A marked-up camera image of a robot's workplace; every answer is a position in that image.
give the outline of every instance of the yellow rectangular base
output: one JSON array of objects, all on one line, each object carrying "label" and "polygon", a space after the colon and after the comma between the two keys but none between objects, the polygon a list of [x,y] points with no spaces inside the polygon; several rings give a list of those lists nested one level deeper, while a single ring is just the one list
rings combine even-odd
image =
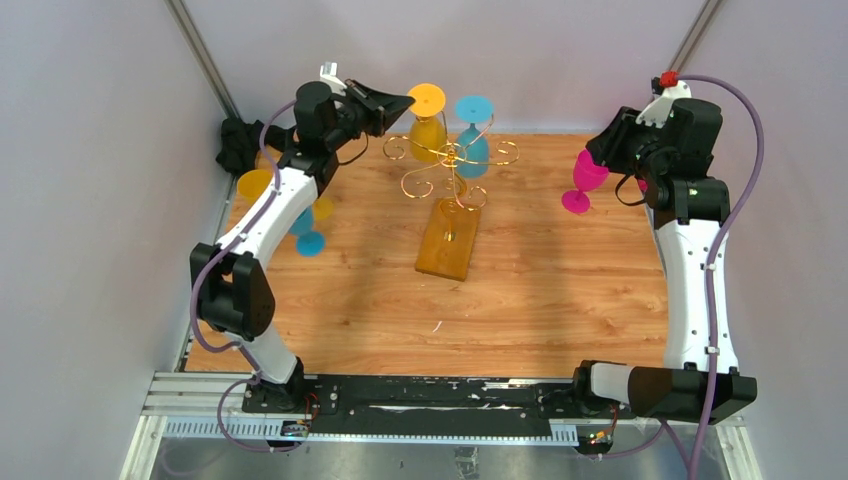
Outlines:
[{"label": "yellow rectangular base", "polygon": [[[450,208],[448,204],[443,206],[443,201],[452,203],[453,199],[441,198],[433,205],[415,270],[464,282],[480,223],[480,210],[469,212],[455,204]],[[453,233],[452,240],[448,240],[448,232]]]}]

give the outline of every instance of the wine glass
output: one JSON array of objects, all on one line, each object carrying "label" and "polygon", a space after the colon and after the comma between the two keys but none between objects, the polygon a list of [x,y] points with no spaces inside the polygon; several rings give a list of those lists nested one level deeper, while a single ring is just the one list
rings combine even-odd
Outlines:
[{"label": "wine glass", "polygon": [[305,235],[297,237],[295,249],[297,250],[297,253],[304,257],[314,257],[324,250],[324,245],[326,245],[326,243],[324,235],[322,235],[321,232],[313,230]]},{"label": "wine glass", "polygon": [[269,170],[251,170],[239,177],[236,191],[253,206],[271,184],[274,174]]},{"label": "wine glass", "polygon": [[583,150],[577,155],[572,178],[575,190],[569,190],[562,195],[562,206],[571,213],[586,213],[591,202],[586,192],[592,191],[604,184],[609,176],[607,167],[595,165],[592,154]]},{"label": "wine glass", "polygon": [[494,111],[492,102],[479,95],[462,97],[456,102],[456,115],[463,122],[469,123],[468,128],[459,134],[456,143],[465,148],[467,160],[476,162],[457,162],[456,172],[460,176],[478,178],[489,169],[486,164],[489,161],[489,141],[486,137],[480,136],[480,130],[477,129],[476,124],[489,121]]},{"label": "wine glass", "polygon": [[445,92],[432,83],[420,83],[412,87],[407,95],[415,99],[409,107],[415,115],[409,129],[409,139],[413,142],[412,156],[425,163],[436,163],[439,156],[429,150],[438,151],[448,141],[447,130],[437,117],[445,108]]}]

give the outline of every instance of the wire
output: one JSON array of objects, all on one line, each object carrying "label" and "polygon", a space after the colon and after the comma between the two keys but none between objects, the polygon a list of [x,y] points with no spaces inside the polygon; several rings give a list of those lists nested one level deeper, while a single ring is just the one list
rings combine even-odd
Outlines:
[{"label": "wire", "polygon": [[[271,158],[271,154],[268,152],[268,148],[265,146],[265,136],[268,134],[268,129],[270,128],[271,124],[277,119],[277,117],[282,115],[283,112],[285,112],[286,110],[290,109],[294,105],[294,103],[295,103],[294,101],[291,101],[291,102],[283,105],[276,112],[274,112],[274,114],[271,115],[271,118],[262,127],[262,131],[259,134],[259,149],[262,152],[262,155],[265,157],[265,159],[268,160],[268,162],[271,163],[271,166],[272,166],[271,170],[274,174],[274,188],[275,189],[280,188],[280,182],[281,182],[281,180],[280,180],[280,169],[277,168],[276,165],[274,164],[274,160]],[[223,417],[222,417],[222,410],[224,408],[224,401],[226,400],[226,398],[230,394],[230,392],[232,392],[233,389],[235,389],[237,386],[242,385],[242,384],[250,384],[250,385],[258,384],[259,381],[260,381],[262,372],[261,372],[261,368],[260,368],[259,363],[256,361],[255,358],[253,358],[253,355],[251,355],[250,352],[244,347],[243,343],[237,342],[237,341],[232,341],[232,342],[226,343],[226,344],[221,345],[221,346],[214,346],[214,345],[210,344],[206,340],[206,338],[203,337],[203,333],[200,331],[200,326],[199,326],[199,321],[198,321],[197,303],[198,303],[198,299],[200,297],[200,288],[206,282],[206,277],[209,276],[209,273],[212,271],[213,268],[215,268],[216,265],[221,263],[221,260],[223,260],[224,257],[228,253],[230,253],[233,249],[236,248],[236,246],[238,246],[239,243],[242,242],[242,238],[243,238],[244,234],[247,234],[250,231],[250,229],[252,229],[253,226],[256,225],[256,223],[262,218],[262,216],[265,214],[265,212],[267,212],[268,209],[271,208],[271,204],[274,202],[275,198],[277,198],[277,195],[268,195],[268,198],[265,199],[265,202],[260,206],[260,208],[256,212],[256,214],[247,221],[244,228],[241,230],[242,235],[236,236],[236,238],[234,238],[232,242],[230,242],[228,245],[222,247],[221,250],[214,257],[212,257],[212,259],[209,261],[209,263],[207,263],[206,265],[203,266],[203,268],[200,270],[200,272],[197,275],[197,278],[194,281],[194,285],[192,285],[191,300],[190,300],[190,304],[189,304],[189,325],[191,326],[192,333],[194,334],[194,338],[197,340],[197,343],[199,343],[200,346],[202,346],[206,350],[209,350],[212,353],[221,353],[221,352],[229,350],[231,348],[237,348],[241,352],[241,354],[244,355],[244,357],[247,359],[248,363],[250,363],[251,368],[253,368],[253,370],[255,372],[255,377],[252,377],[251,379],[248,379],[248,380],[239,380],[224,391],[223,395],[221,395],[221,399],[218,402],[218,410],[217,410],[216,418],[218,420],[218,427],[221,429],[221,433],[224,435],[224,438],[226,438],[229,442],[231,442],[234,445],[236,445],[236,446],[238,446],[238,447],[240,447],[244,450],[247,450],[249,452],[262,452],[262,453],[287,452],[287,451],[294,450],[294,448],[296,448],[296,446],[295,447],[282,447],[282,448],[270,448],[269,447],[268,449],[254,447],[254,446],[242,443],[241,441],[233,438],[233,436],[230,435],[230,433],[227,431],[226,426],[224,425]]]},{"label": "wire", "polygon": [[668,433],[668,436],[671,437],[671,441],[674,442],[674,447],[677,448],[677,453],[680,454],[680,459],[683,460],[683,466],[686,469],[689,469],[689,455],[686,454],[686,448],[683,447],[683,442],[680,441],[680,437],[677,436],[677,432],[671,428],[671,425],[665,419],[660,420],[660,425],[662,425],[665,432]]},{"label": "wire", "polygon": [[625,202],[624,200],[621,199],[621,195],[619,194],[619,192],[621,191],[621,187],[623,187],[624,184],[628,180],[630,180],[630,177],[632,177],[632,176],[633,175],[625,175],[625,176],[621,177],[621,180],[619,180],[618,184],[615,186],[615,198],[617,198],[619,203],[621,203],[625,207],[635,207],[637,205],[642,205],[643,203],[647,203],[647,201],[648,201],[648,199],[644,195],[642,196],[641,200],[637,200],[635,202]]},{"label": "wire", "polygon": [[592,455],[585,455],[585,456],[592,458],[592,459],[596,459],[596,460],[597,459],[604,459],[604,458],[615,459],[615,458],[628,457],[630,455],[639,453],[639,452],[646,450],[646,449],[650,448],[651,446],[653,446],[655,443],[657,443],[657,440],[660,439],[660,436],[662,436],[663,431],[664,430],[662,429],[662,427],[660,427],[659,429],[657,429],[657,433],[655,433],[654,436],[651,437],[650,440],[643,443],[642,445],[639,445],[638,447],[631,448],[630,450],[625,450],[623,452],[616,452],[616,453],[607,453],[607,454],[603,454],[603,455],[592,454]]},{"label": "wire", "polygon": [[309,406],[310,406],[309,404],[310,404],[311,402],[309,401],[309,397],[308,397],[308,396],[307,396],[307,397],[304,397],[304,398],[306,399],[306,414],[305,414],[305,415],[306,415],[306,416],[309,416],[309,414],[310,414],[310,413],[312,413],[312,410],[310,410],[310,409],[309,409]]},{"label": "wire", "polygon": [[227,452],[227,449],[224,448],[221,451],[219,451],[218,453],[216,453],[211,459],[207,460],[206,463],[202,464],[201,466],[194,468],[192,470],[181,472],[179,470],[174,470],[171,467],[171,465],[168,463],[168,454],[177,449],[177,447],[168,448],[168,445],[171,443],[171,440],[172,439],[169,438],[168,440],[166,440],[163,443],[162,452],[159,453],[158,457],[159,457],[159,465],[162,467],[162,470],[165,470],[165,473],[167,473],[168,475],[170,475],[172,477],[177,477],[177,478],[193,477],[193,476],[199,474],[200,472],[202,472],[203,470],[206,470],[207,468],[209,468],[213,463],[220,460],[221,457],[223,457],[224,454]]},{"label": "wire", "polygon": [[[262,131],[259,133],[259,149],[262,151],[262,155],[271,163],[271,166],[273,167],[271,170],[274,173],[274,188],[276,189],[280,188],[280,169],[276,168],[274,160],[271,158],[271,154],[268,153],[268,148],[265,146],[265,136],[268,134],[268,129],[271,127],[271,124],[274,122],[274,120],[276,120],[277,117],[282,115],[283,112],[290,109],[293,105],[294,100],[283,105],[279,110],[274,112],[274,114],[271,115],[271,118],[262,127]],[[277,198],[277,195],[268,195],[268,198],[265,199],[265,203],[262,204],[262,206],[256,212],[256,215],[254,215],[253,218],[248,220],[247,224],[245,224],[244,228],[241,231],[242,234],[247,234],[250,229],[253,228],[254,225],[256,225],[256,222],[258,222],[259,219],[261,219],[262,216],[265,214],[265,212],[267,212],[268,209],[271,208],[271,204],[274,202],[275,198]],[[221,346],[214,346],[210,344],[208,341],[206,341],[206,338],[203,337],[203,334],[200,331],[197,316],[197,302],[200,298],[200,288],[206,282],[206,277],[209,276],[209,272],[211,272],[212,269],[215,268],[215,265],[221,263],[221,260],[223,260],[228,253],[230,253],[234,248],[236,248],[236,246],[241,243],[241,241],[242,235],[236,236],[236,238],[233,239],[233,241],[230,242],[229,245],[221,248],[221,251],[218,252],[217,255],[212,257],[212,260],[210,260],[209,263],[204,265],[204,267],[200,270],[200,273],[198,273],[197,275],[197,279],[195,279],[194,281],[194,285],[192,285],[191,287],[191,300],[189,301],[189,325],[191,326],[191,331],[194,334],[194,338],[197,340],[197,343],[199,343],[201,347],[206,350],[209,350],[212,353],[221,353],[231,348],[238,348],[242,352],[242,354],[246,352],[245,349],[241,348],[241,343],[236,341],[232,341]],[[259,369],[259,367],[255,364],[255,361],[253,361],[253,359],[249,357],[249,355],[245,355],[245,357],[247,357],[248,361],[251,362],[251,366],[254,370]]]},{"label": "wire", "polygon": [[[318,413],[321,411],[321,405],[320,405],[321,401],[318,400],[318,395],[315,395],[314,392],[309,392],[309,395],[307,396],[307,400],[306,400],[307,402],[309,402],[309,397],[312,397],[312,398],[315,399],[315,411],[312,412],[312,418],[309,420],[310,422],[314,422],[315,417],[317,417]],[[308,408],[306,409],[306,414],[309,415],[309,409]]]},{"label": "wire", "polygon": [[615,432],[615,426],[618,425],[618,410],[619,407],[617,404],[610,405],[610,410],[612,411],[612,425],[601,430],[592,436],[592,440],[589,443],[596,443],[598,440],[604,437],[612,437],[613,432]]},{"label": "wire", "polygon": [[[739,212],[745,206],[745,203],[748,201],[748,198],[751,196],[751,192],[754,190],[754,186],[757,184],[757,179],[760,176],[760,171],[763,168],[763,156],[764,156],[764,147],[765,140],[763,138],[763,122],[760,120],[760,114],[757,113],[757,109],[754,108],[754,104],[748,100],[748,97],[745,96],[738,88],[733,85],[725,82],[724,80],[720,80],[718,78],[706,76],[706,75],[680,75],[678,77],[679,80],[689,80],[689,81],[700,81],[711,83],[713,85],[717,85],[728,92],[730,92],[733,96],[739,99],[742,102],[742,105],[745,106],[745,109],[748,110],[748,114],[751,115],[751,121],[754,123],[754,132],[757,137],[757,154],[754,159],[754,167],[751,171],[751,176],[748,178],[748,183],[745,185],[745,188],[742,190],[742,194],[739,195],[739,200],[736,201],[736,204],[730,210],[730,214],[727,216],[727,220],[724,221],[724,224],[719,228],[718,233],[713,240],[712,245],[710,246],[709,253],[707,254],[707,265],[715,264],[716,257],[718,256],[719,247],[721,247],[722,241],[727,236],[727,232],[730,230],[731,225],[736,220],[736,217],[739,215]],[[704,269],[706,290],[707,290],[707,315],[709,317],[710,322],[710,346],[714,349],[718,347],[718,313],[716,308],[716,291],[715,291],[715,276],[713,270],[709,268]],[[704,396],[704,408],[701,411],[701,418],[698,422],[698,432],[695,434],[695,443],[692,446],[692,456],[689,460],[688,465],[688,480],[695,480],[698,477],[698,464],[701,460],[701,451],[704,447],[704,439],[707,434],[707,426],[710,421],[710,413],[712,412],[712,405],[715,399],[715,389],[716,389],[716,379],[718,377],[718,358],[717,352],[709,354],[709,367],[707,373],[707,391]]]},{"label": "wire", "polygon": [[346,166],[350,165],[351,163],[359,160],[359,157],[365,155],[365,152],[367,152],[367,151],[368,151],[368,135],[366,134],[365,135],[365,147],[362,149],[362,151],[357,153],[355,157],[351,158],[350,160],[348,160],[346,162],[339,162],[339,166],[346,167]]}]

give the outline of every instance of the glass base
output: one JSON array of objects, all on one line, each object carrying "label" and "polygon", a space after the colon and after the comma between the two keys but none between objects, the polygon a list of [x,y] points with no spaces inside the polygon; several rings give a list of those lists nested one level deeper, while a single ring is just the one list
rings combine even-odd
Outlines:
[{"label": "glass base", "polygon": [[591,202],[580,190],[569,190],[562,194],[562,206],[571,213],[586,213]]},{"label": "glass base", "polygon": [[297,248],[297,253],[304,257],[314,257],[324,250],[324,244],[324,235],[318,232],[309,232],[298,237],[295,248]]}]

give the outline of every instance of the white bracket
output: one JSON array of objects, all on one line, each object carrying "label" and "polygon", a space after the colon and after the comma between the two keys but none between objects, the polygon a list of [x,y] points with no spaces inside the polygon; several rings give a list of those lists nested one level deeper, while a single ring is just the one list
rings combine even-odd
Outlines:
[{"label": "white bracket", "polygon": [[333,93],[344,95],[344,90],[347,87],[344,82],[339,80],[339,77],[336,76],[338,69],[339,64],[336,62],[324,62],[324,64],[321,65],[321,71],[318,72],[318,77],[322,82],[330,86]]},{"label": "white bracket", "polygon": [[671,112],[671,104],[678,98],[692,98],[692,92],[689,90],[689,85],[686,85],[686,82],[678,81],[676,86],[663,90],[662,95],[655,98],[636,117],[636,123],[649,127],[662,128],[666,120],[668,120],[668,114]]},{"label": "white bracket", "polygon": [[657,234],[657,247],[665,260],[668,284],[668,339],[663,355],[666,368],[685,368],[687,363],[706,372],[709,356],[718,355],[718,372],[730,373],[739,361],[727,326],[727,299],[724,287],[724,255],[727,238],[718,250],[713,274],[718,317],[718,346],[709,345],[709,317],[704,268],[709,247],[719,232],[718,222],[691,220],[689,225],[669,222]]},{"label": "white bracket", "polygon": [[[242,230],[248,221],[259,213],[262,205],[271,195],[276,197],[271,207],[245,236]],[[289,231],[297,217],[317,198],[318,187],[315,185],[314,178],[307,176],[302,170],[283,168],[280,170],[280,188],[274,188],[274,180],[271,179],[268,187],[250,207],[247,214],[216,243],[227,245],[238,236],[242,241],[232,252],[253,253],[253,256],[262,264],[262,269],[267,270],[271,255],[274,254],[283,236]]]}]

